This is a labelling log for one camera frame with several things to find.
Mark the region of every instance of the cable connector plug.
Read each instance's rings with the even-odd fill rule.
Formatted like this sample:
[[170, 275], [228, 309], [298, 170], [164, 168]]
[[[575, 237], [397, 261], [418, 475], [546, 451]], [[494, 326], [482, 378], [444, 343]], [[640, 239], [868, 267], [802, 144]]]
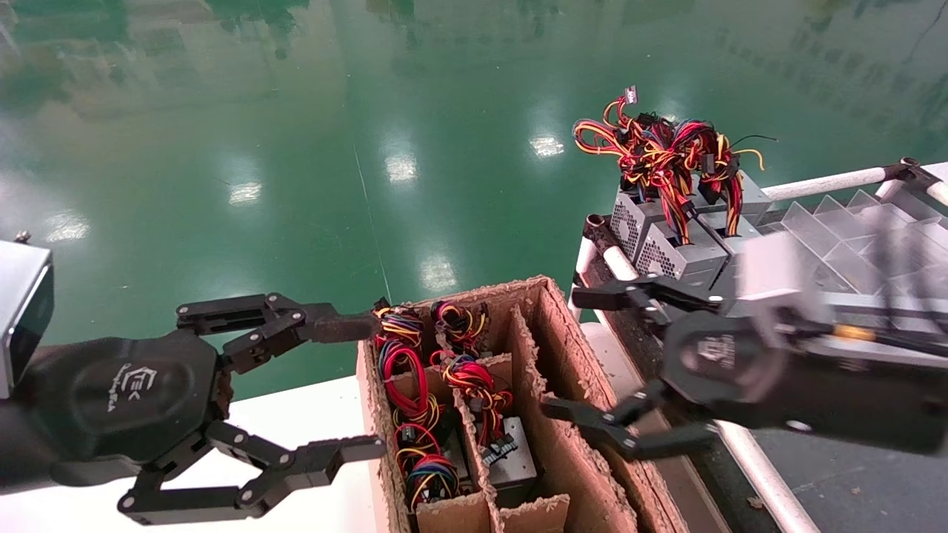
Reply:
[[513, 435], [504, 433], [503, 436], [487, 445], [487, 449], [481, 453], [481, 460], [488, 467], [510, 455], [519, 448], [514, 441]]

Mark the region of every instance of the tangled cables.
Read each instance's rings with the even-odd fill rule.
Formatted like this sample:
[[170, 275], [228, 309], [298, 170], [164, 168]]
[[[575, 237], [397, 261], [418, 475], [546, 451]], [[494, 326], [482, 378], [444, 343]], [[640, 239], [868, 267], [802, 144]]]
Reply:
[[421, 502], [434, 502], [459, 495], [461, 486], [457, 469], [441, 453], [441, 447], [431, 432], [415, 424], [404, 424], [397, 432], [406, 428], [417, 430], [424, 437], [419, 439], [420, 442], [424, 441], [424, 446], [407, 446], [395, 453], [395, 460], [408, 489], [411, 512]]
[[435, 302], [431, 304], [430, 312], [434, 327], [444, 332], [447, 343], [455, 352], [477, 356], [478, 340], [488, 322], [486, 303], [479, 305], [477, 312], [472, 312], [455, 303]]
[[682, 245], [691, 242], [688, 220], [696, 215], [688, 199], [693, 193], [691, 175], [700, 174], [699, 191], [705, 200], [714, 204], [723, 197], [727, 204], [725, 235], [737, 235], [743, 204], [740, 154], [756, 154], [762, 171], [760, 152], [732, 150], [728, 138], [710, 122], [675, 124], [646, 113], [633, 118], [625, 113], [626, 105], [625, 96], [619, 97], [606, 106], [602, 122], [582, 119], [574, 124], [576, 146], [587, 154], [616, 156], [623, 191], [636, 192], [640, 202], [660, 200], [665, 220]]

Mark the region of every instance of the cardboard compartment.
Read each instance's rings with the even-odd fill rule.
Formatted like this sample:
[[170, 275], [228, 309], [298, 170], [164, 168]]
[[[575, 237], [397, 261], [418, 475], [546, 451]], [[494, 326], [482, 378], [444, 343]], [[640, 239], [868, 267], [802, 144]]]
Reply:
[[[513, 508], [498, 506], [498, 492], [490, 484], [490, 472], [480, 460], [475, 417], [467, 408], [465, 397], [460, 391], [447, 388], [437, 368], [428, 368], [429, 389], [439, 398], [448, 391], [453, 395], [463, 421], [470, 475], [479, 491], [419, 505], [420, 533], [632, 533], [642, 525], [643, 530], [663, 533], [686, 531], [683, 526], [676, 526], [681, 519], [657, 472], [651, 476], [647, 464], [627, 465], [608, 453], [604, 457], [591, 449], [572, 425], [549, 419], [540, 412], [539, 402], [545, 395], [586, 399], [600, 408], [615, 403], [595, 354], [553, 280], [537, 277], [438, 300], [467, 307], [487, 303], [490, 324], [483, 349], [501, 355], [483, 359], [483, 363], [501, 385], [510, 386], [514, 402], [512, 412], [505, 415], [520, 417], [538, 469], [538, 480], [526, 503]], [[428, 317], [430, 301], [413, 306], [419, 308], [427, 321], [426, 331], [433, 331]], [[425, 345], [429, 350], [436, 349], [430, 339]], [[394, 463], [391, 409], [383, 384], [377, 372], [372, 371], [377, 357], [374, 346], [362, 342], [358, 356], [356, 371], [365, 398], [367, 431], [385, 435], [390, 447], [389, 453], [374, 465], [378, 477], [374, 497], [379, 530], [409, 533], [415, 524], [405, 505], [405, 486]], [[399, 379], [396, 378], [396, 386], [401, 388]], [[405, 379], [404, 386], [407, 389], [402, 392], [417, 394], [411, 389], [412, 379]], [[627, 490], [632, 494], [631, 500]]]
[[[602, 364], [586, 342], [579, 324], [569, 314], [562, 293], [548, 291], [528, 327], [537, 343], [537, 368], [548, 381], [548, 391], [573, 400], [584, 399], [599, 409], [617, 403]], [[598, 448], [612, 474], [640, 514], [641, 526], [654, 532], [686, 532], [681, 512], [668, 493], [665, 479], [651, 461], [627, 463], [617, 452]]]
[[[359, 360], [356, 373], [362, 385], [363, 394], [369, 401], [363, 405], [366, 427], [371, 432], [385, 438], [386, 455], [377, 461], [372, 461], [370, 468], [377, 473], [378, 483], [373, 484], [373, 499], [375, 509], [385, 509], [384, 516], [377, 517], [380, 524], [386, 524], [385, 531], [397, 533], [438, 533], [441, 531], [457, 531], [461, 533], [488, 533], [490, 527], [490, 511], [487, 498], [481, 492], [482, 486], [478, 483], [471, 461], [467, 468], [474, 485], [472, 494], [458, 496], [450, 500], [443, 500], [432, 504], [419, 504], [414, 514], [409, 513], [406, 504], [406, 486], [402, 473], [395, 461], [395, 452], [398, 450], [395, 440], [395, 425], [392, 421], [392, 406], [385, 393], [385, 385], [375, 370], [378, 353], [373, 344], [363, 342], [359, 346]], [[453, 391], [441, 380], [436, 367], [425, 369], [428, 380], [428, 391], [443, 405], [453, 405], [455, 402]], [[417, 383], [410, 373], [392, 377], [392, 383], [402, 393], [417, 396]], [[466, 456], [476, 458], [469, 446], [466, 447]]]

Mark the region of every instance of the ventilation grille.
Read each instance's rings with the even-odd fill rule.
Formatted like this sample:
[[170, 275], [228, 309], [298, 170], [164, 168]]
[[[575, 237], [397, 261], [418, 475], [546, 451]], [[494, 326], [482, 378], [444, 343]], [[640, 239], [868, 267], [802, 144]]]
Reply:
[[661, 273], [665, 274], [665, 276], [678, 277], [678, 274], [675, 272], [675, 264], [671, 261], [671, 258], [668, 257], [668, 254], [666, 254], [655, 241], [646, 240], [645, 245], [642, 246], [642, 253], [639, 254], [639, 260], [636, 262], [635, 268], [639, 272], [653, 272], [652, 265], [655, 264], [659, 266], [662, 270]]

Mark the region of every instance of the cardboard divider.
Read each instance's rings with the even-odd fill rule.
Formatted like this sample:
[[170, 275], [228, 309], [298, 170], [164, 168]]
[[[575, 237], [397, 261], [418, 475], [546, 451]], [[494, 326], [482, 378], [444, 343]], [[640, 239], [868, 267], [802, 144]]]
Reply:
[[490, 515], [483, 492], [433, 504], [419, 504], [415, 511], [418, 533], [488, 533], [491, 530]]
[[[615, 392], [586, 342], [579, 324], [569, 316], [559, 290], [544, 290], [537, 319], [529, 323], [537, 342], [538, 370], [548, 379], [550, 391], [559, 397], [585, 400], [599, 409], [617, 403]], [[651, 461], [627, 463], [616, 451], [597, 447], [613, 475], [631, 495], [642, 525], [649, 531], [687, 532], [681, 512], [668, 493], [665, 479]]]
[[570, 507], [568, 494], [537, 498], [514, 509], [501, 509], [504, 533], [563, 533]]
[[540, 411], [546, 379], [537, 370], [538, 349], [520, 308], [514, 309], [509, 332], [514, 349], [516, 411], [534, 458], [543, 468], [548, 492], [570, 497], [563, 530], [590, 533], [638, 531], [635, 511], [625, 491], [612, 479], [609, 465], [570, 424]]

